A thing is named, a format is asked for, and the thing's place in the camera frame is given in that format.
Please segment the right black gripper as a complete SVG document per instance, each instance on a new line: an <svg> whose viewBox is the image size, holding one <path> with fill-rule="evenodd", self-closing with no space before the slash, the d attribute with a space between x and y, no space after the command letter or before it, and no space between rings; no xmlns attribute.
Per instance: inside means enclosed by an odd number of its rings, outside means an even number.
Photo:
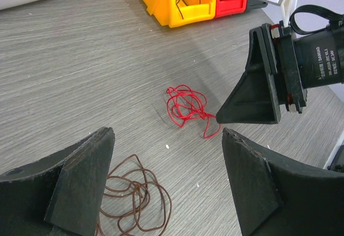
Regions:
<svg viewBox="0 0 344 236"><path fill-rule="evenodd" d="M289 112L303 112L307 90L300 77L295 38L292 29L282 24L263 24L249 31L245 71L217 112L217 123L277 124L278 98Z"/></svg>

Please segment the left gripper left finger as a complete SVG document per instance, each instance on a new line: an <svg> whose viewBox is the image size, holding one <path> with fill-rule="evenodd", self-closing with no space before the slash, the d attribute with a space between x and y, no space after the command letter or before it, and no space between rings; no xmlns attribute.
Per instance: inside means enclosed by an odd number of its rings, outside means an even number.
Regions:
<svg viewBox="0 0 344 236"><path fill-rule="evenodd" d="M1 235L95 235L114 143L101 127L1 174Z"/></svg>

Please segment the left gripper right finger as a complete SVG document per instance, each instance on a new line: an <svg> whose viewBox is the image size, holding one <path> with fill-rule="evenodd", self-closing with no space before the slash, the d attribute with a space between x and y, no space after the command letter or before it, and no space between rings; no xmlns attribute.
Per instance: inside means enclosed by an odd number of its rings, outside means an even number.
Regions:
<svg viewBox="0 0 344 236"><path fill-rule="evenodd" d="M225 128L223 154L243 235L343 235L343 174Z"/></svg>

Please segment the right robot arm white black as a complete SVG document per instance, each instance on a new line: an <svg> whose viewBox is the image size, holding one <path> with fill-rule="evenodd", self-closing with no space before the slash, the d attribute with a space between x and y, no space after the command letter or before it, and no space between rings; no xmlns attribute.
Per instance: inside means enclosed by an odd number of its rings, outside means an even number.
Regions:
<svg viewBox="0 0 344 236"><path fill-rule="evenodd" d="M288 23L263 24L249 31L245 71L216 114L220 124L277 124L281 105L302 113L309 88L343 82L343 15L317 5L295 13L328 20L303 31L291 15Z"/></svg>

